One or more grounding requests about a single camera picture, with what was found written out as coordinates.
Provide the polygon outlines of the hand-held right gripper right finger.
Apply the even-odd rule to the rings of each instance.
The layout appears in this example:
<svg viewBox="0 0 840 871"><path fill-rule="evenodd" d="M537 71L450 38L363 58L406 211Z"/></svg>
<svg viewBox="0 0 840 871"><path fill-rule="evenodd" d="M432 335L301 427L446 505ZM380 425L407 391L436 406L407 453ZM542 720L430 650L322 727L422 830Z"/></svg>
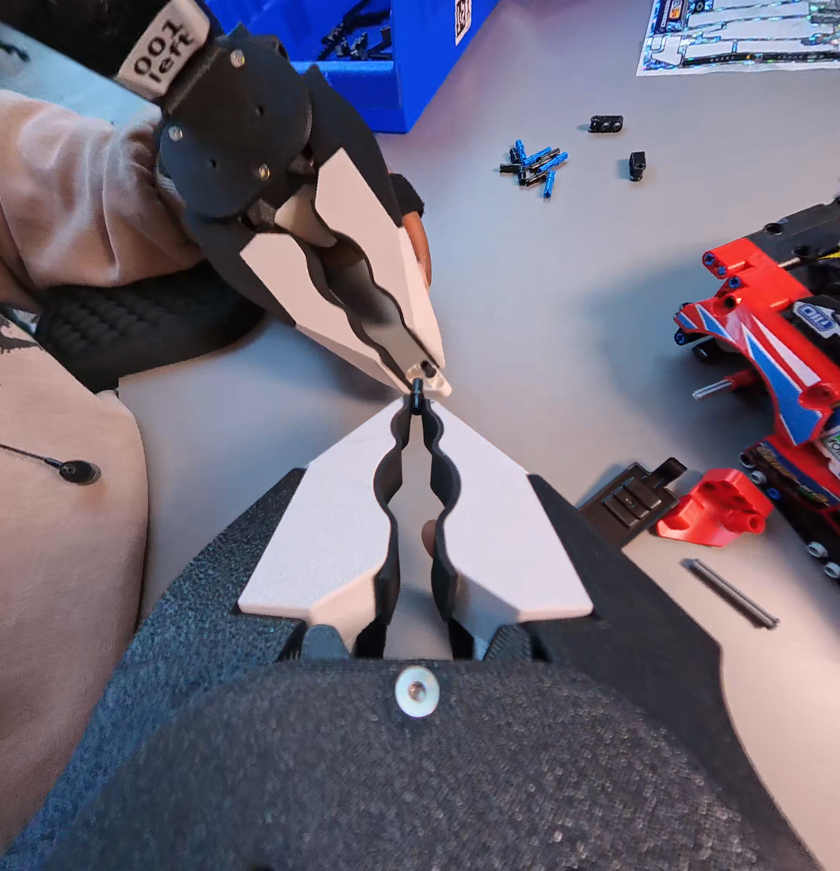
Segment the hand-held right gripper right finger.
<svg viewBox="0 0 840 871"><path fill-rule="evenodd" d="M431 586L446 623L489 645L501 626L586 617L591 598L528 472L438 401L422 412L436 520Z"/></svg>

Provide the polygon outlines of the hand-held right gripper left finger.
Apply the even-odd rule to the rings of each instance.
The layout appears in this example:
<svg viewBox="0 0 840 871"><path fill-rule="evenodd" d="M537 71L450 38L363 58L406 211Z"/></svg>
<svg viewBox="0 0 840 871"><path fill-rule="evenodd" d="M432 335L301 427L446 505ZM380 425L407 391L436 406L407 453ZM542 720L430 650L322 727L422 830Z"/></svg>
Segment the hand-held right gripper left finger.
<svg viewBox="0 0 840 871"><path fill-rule="evenodd" d="M397 522L411 401L393 401L308 464L237 601L245 614L386 634L400 593Z"/></svg>

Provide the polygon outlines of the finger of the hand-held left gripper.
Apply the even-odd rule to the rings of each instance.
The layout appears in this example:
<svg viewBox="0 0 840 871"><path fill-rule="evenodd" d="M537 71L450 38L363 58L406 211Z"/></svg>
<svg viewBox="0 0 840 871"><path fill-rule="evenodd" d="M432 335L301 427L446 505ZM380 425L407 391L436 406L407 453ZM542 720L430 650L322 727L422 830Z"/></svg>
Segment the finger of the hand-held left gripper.
<svg viewBox="0 0 840 871"><path fill-rule="evenodd" d="M343 147L319 167L315 210L332 234L359 250L374 288L395 302L405 348L391 356L404 368L428 362L443 371L443 341L410 237Z"/></svg>
<svg viewBox="0 0 840 871"><path fill-rule="evenodd" d="M372 288L365 267L335 272L332 289L317 252L291 234L255 234L240 255L301 333L409 394L405 372L420 358L396 322L395 304Z"/></svg>

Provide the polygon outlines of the white lego liftarm piece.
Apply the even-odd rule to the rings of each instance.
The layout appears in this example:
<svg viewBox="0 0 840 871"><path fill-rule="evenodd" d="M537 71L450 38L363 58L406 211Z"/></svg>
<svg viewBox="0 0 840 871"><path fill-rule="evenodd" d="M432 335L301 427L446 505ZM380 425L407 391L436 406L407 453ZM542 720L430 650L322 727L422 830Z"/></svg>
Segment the white lego liftarm piece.
<svg viewBox="0 0 840 871"><path fill-rule="evenodd" d="M412 384L415 378L422 378L425 382L425 396L427 398L433 399L444 399L447 398L451 393L451 386L444 376L444 372L440 369L434 362L432 362L437 368L437 375L432 380L428 380L424 377L423 370L421 368L421 362L418 362L408 368L405 371L405 378L408 382Z"/></svg>

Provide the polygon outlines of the red lego piece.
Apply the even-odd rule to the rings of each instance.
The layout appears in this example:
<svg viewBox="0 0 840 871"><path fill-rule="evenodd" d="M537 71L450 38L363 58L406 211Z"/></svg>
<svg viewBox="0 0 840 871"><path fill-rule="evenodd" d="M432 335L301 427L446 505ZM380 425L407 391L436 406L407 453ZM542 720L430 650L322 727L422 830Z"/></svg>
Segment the red lego piece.
<svg viewBox="0 0 840 871"><path fill-rule="evenodd" d="M660 538L724 548L744 534L761 535L774 504L745 473L714 469L655 525Z"/></svg>

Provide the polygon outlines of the lego race car model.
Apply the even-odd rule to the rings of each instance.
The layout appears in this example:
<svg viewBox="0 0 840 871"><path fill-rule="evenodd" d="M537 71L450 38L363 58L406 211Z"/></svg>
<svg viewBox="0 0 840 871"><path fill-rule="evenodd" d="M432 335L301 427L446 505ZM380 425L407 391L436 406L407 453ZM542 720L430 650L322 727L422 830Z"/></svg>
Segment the lego race car model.
<svg viewBox="0 0 840 871"><path fill-rule="evenodd" d="M741 370L693 397L767 397L773 430L741 465L840 585L840 193L702 262L720 287L680 307L675 341L703 362L737 356Z"/></svg>

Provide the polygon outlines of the person's left forearm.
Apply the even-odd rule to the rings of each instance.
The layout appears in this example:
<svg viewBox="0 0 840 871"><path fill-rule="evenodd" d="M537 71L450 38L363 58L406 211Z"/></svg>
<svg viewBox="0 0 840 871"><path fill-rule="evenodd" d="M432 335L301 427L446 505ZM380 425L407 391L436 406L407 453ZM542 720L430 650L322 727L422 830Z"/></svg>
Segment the person's left forearm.
<svg viewBox="0 0 840 871"><path fill-rule="evenodd" d="M160 119L149 107L115 126L0 89L0 304L36 312L55 288L120 288L204 260L157 170Z"/></svg>

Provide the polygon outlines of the black lego panel assembly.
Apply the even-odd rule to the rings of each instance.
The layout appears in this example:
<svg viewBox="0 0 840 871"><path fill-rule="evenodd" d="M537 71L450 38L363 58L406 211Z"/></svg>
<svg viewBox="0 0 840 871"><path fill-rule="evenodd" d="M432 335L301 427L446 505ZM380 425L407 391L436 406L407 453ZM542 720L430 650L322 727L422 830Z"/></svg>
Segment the black lego panel assembly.
<svg viewBox="0 0 840 871"><path fill-rule="evenodd" d="M672 486L686 472L687 466L674 457L653 471L632 463L578 512L610 546L622 550L679 504Z"/></svg>

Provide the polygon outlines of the black lego parts heap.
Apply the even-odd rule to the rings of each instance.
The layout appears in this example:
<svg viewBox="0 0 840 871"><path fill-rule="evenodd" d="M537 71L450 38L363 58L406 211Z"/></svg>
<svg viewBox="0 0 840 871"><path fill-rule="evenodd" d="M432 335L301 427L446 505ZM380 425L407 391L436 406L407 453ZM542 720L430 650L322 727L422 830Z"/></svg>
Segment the black lego parts heap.
<svg viewBox="0 0 840 871"><path fill-rule="evenodd" d="M317 62L393 60L392 2L353 3L321 39Z"/></svg>

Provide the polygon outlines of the grey lego axle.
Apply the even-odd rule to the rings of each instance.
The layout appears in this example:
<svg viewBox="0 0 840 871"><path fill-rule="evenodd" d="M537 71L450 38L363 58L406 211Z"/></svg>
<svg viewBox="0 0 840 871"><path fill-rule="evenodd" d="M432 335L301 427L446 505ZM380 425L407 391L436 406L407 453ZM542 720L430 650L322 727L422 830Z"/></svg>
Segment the grey lego axle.
<svg viewBox="0 0 840 871"><path fill-rule="evenodd" d="M768 631L773 631L779 627L781 621L778 617L757 604L706 563L696 558L687 558L682 560L680 564L687 572L697 577L700 582L730 604L754 627Z"/></svg>

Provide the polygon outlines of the person's left hand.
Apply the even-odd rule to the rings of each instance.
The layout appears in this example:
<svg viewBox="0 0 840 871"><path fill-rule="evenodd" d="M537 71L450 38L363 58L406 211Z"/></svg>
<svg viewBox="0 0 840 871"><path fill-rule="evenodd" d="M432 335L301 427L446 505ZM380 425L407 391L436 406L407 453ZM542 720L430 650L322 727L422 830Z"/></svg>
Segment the person's left hand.
<svg viewBox="0 0 840 871"><path fill-rule="evenodd" d="M428 237L419 212L409 212L403 216L403 226L410 239L416 260L421 267L426 289L432 282L432 260Z"/></svg>

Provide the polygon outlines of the blue storage bin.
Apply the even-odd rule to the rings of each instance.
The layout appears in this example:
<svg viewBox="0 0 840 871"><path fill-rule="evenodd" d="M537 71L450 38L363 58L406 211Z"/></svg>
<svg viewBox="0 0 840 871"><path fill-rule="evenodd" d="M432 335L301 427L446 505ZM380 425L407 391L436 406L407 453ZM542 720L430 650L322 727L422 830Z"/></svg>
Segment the blue storage bin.
<svg viewBox="0 0 840 871"><path fill-rule="evenodd" d="M432 101L498 2L392 2L393 60L317 62L322 37L355 2L214 1L224 30L237 24L278 37L298 72L316 64L374 132L407 133Z"/></svg>

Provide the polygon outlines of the cluster of blue black pins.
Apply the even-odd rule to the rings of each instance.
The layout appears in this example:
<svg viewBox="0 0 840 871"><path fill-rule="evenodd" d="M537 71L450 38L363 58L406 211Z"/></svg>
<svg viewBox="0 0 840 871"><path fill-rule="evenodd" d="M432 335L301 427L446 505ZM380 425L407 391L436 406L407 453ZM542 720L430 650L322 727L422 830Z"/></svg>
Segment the cluster of blue black pins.
<svg viewBox="0 0 840 871"><path fill-rule="evenodd" d="M522 189L537 188L544 201L553 196L557 172L569 159L569 153L558 147L545 147L530 153L517 139L510 147L508 160L498 167L498 174L512 177Z"/></svg>

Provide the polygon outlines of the holographic sticker sheet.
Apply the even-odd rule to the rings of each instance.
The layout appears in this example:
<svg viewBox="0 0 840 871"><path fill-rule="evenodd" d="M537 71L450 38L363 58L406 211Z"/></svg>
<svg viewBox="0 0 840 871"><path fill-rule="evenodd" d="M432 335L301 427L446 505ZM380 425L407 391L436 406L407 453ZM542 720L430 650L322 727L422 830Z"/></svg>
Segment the holographic sticker sheet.
<svg viewBox="0 0 840 871"><path fill-rule="evenodd" d="M840 1L656 1L638 77L840 67Z"/></svg>

